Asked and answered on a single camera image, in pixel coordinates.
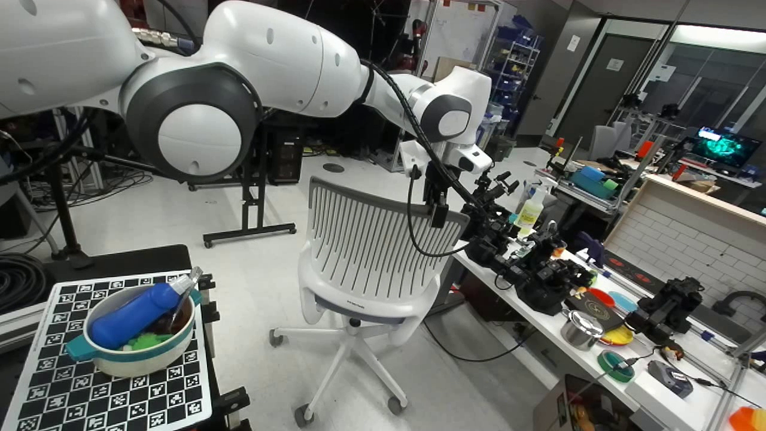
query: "office chair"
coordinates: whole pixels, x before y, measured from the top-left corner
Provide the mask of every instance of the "office chair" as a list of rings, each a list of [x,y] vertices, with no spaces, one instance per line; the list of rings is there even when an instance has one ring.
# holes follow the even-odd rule
[[[445,228],[437,230],[430,228],[424,206],[411,206],[411,224],[427,252],[448,252],[470,218],[449,214]],[[271,331],[272,348],[293,336],[342,341],[312,402],[294,409],[299,427],[314,421],[331,381],[349,354],[356,354],[391,391],[388,409],[393,415],[406,409],[405,391],[367,345],[367,337],[391,336],[393,345],[406,343],[436,302],[443,267],[445,258],[429,258],[411,248],[406,205],[312,179],[308,248],[299,258],[301,311],[312,327],[325,309],[342,315],[346,327]]]

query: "floor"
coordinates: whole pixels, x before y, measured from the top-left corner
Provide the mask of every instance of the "floor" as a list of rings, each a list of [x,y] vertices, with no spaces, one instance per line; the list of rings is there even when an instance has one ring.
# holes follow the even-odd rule
[[[514,151],[498,173],[514,179],[534,178],[537,151]],[[340,163],[344,173],[328,173],[322,163]],[[303,406],[331,363],[332,345],[269,345],[269,328],[301,327],[296,258],[306,233],[308,178],[325,178],[391,200],[405,200],[406,178],[349,158],[306,158],[301,182],[269,190],[269,224],[296,224],[296,236],[229,242],[204,249],[200,236],[239,225],[236,190],[187,191],[184,185],[153,179],[100,205],[71,211],[80,242],[89,254],[187,244],[191,261],[217,280],[215,302],[215,372],[221,385],[243,385],[251,406],[242,416],[261,431],[296,430],[293,409]],[[449,348],[470,358],[489,358],[502,348],[463,307],[434,323]],[[453,363],[422,328],[399,349],[381,348],[385,366],[411,397],[403,416],[385,409],[388,392],[358,365],[346,365],[319,409],[314,431],[502,431],[531,430],[531,409],[545,389],[514,360],[494,365]]]

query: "computer screen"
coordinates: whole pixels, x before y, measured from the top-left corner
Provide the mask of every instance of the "computer screen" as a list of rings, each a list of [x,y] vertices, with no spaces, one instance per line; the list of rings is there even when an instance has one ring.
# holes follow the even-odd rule
[[[743,171],[756,148],[759,143],[746,137],[702,127],[692,153],[720,167]]]

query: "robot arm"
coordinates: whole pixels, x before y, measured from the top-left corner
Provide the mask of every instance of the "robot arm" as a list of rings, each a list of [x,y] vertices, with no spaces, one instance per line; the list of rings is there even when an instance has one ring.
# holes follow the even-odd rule
[[[363,98],[363,105],[415,133],[391,84],[362,66],[344,42],[281,11],[223,3],[206,24],[199,52],[179,58],[142,48],[111,0],[23,6],[0,0],[0,15],[14,21],[14,38],[0,38],[0,55],[10,61],[0,66],[0,117],[57,105],[113,111],[125,117],[142,158],[170,178],[200,179],[236,167],[259,109],[340,117]],[[473,147],[489,78],[454,69],[436,84],[411,75],[393,75],[393,82],[422,135],[445,143],[448,166],[473,173],[491,166]]]

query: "black and white checkered mat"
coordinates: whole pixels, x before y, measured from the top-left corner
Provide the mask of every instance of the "black and white checkered mat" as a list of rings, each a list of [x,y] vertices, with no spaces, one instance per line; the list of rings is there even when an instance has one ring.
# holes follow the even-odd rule
[[[3,431],[143,431],[209,419],[212,407],[200,327],[176,363],[139,379],[111,379],[93,363],[74,365],[64,349],[103,297],[170,276],[176,274],[54,286]]]

